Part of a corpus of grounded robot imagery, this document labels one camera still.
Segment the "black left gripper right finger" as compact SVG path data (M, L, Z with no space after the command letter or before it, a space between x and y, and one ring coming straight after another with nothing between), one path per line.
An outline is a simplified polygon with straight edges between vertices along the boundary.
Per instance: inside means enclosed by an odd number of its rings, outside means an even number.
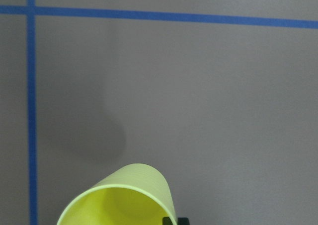
M179 217L177 220L178 225L189 225L189 218Z

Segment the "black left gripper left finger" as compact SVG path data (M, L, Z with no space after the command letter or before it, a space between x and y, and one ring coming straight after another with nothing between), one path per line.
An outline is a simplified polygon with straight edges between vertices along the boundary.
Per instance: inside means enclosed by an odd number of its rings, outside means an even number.
M178 223L172 220L170 217L163 217L162 225L178 225Z

